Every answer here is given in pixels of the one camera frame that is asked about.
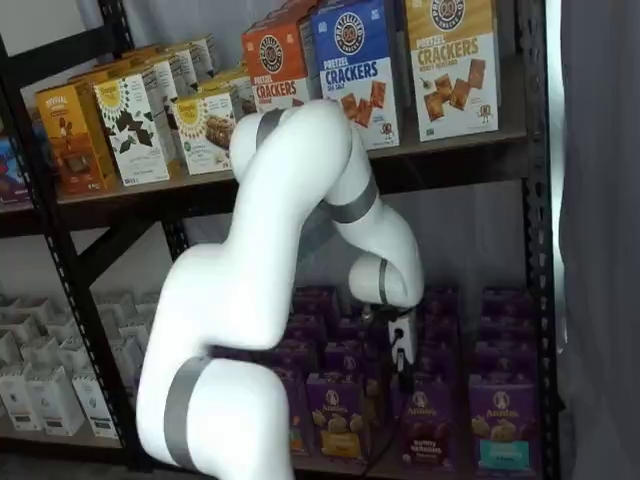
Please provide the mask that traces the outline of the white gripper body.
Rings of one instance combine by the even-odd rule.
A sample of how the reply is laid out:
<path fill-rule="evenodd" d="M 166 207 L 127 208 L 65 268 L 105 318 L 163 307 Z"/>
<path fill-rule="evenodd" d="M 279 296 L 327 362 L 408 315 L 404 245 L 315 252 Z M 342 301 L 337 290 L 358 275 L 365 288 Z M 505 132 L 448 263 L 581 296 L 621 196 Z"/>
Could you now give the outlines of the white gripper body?
<path fill-rule="evenodd" d="M 396 371 L 408 371 L 415 364 L 418 350 L 415 311 L 402 311 L 390 320 L 388 333 Z"/>

